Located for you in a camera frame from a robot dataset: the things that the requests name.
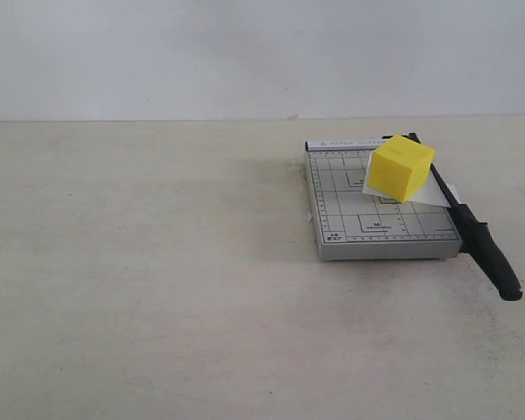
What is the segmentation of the yellow foam cube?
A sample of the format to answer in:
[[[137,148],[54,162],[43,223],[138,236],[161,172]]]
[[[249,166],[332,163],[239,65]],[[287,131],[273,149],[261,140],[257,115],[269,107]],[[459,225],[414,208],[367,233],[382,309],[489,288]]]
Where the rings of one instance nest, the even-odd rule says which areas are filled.
[[[407,202],[426,184],[435,154],[428,145],[394,135],[370,154],[366,186]]]

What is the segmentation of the white paper sheet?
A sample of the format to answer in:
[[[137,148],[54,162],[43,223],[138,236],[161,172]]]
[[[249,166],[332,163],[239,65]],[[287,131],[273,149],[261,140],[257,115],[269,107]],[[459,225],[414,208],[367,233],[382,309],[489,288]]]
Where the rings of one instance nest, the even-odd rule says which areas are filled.
[[[391,196],[386,194],[383,190],[375,189],[374,185],[369,183],[369,178],[371,176],[376,179],[377,175],[379,175],[379,172],[376,169],[369,169],[370,166],[374,166],[377,162],[378,160],[375,158],[375,151],[372,150],[369,154],[369,157],[364,161],[364,184],[362,187],[362,192],[368,195],[394,200],[396,203],[398,203],[396,196]],[[412,169],[406,168],[398,163],[385,163],[381,167],[385,170],[392,169],[394,171],[393,177],[395,178],[395,186],[400,186],[405,192],[404,188],[411,181],[413,175]],[[423,175],[424,183],[416,190],[411,191],[412,195],[407,197],[407,202],[416,202],[436,207],[450,207],[451,205],[448,199],[444,196],[440,186],[433,177],[433,174],[430,171],[423,171]]]

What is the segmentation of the black cutter blade arm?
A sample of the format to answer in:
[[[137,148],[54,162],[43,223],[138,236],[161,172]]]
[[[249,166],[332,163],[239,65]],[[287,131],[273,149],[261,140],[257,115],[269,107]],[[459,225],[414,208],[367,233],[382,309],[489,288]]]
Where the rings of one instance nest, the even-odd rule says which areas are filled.
[[[448,212],[462,241],[460,252],[471,256],[502,300],[521,300],[523,291],[520,281],[494,241],[487,223],[477,220],[467,204],[459,203],[434,164],[430,165],[430,172],[450,205]]]

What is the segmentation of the grey paper cutter base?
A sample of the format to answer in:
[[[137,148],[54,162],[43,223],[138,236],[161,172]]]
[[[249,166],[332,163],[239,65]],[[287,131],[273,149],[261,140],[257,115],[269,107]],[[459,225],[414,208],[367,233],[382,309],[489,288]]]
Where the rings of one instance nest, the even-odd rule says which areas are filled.
[[[461,238],[449,207],[396,203],[362,192],[364,161],[381,139],[308,141],[305,175],[323,261],[446,259]]]

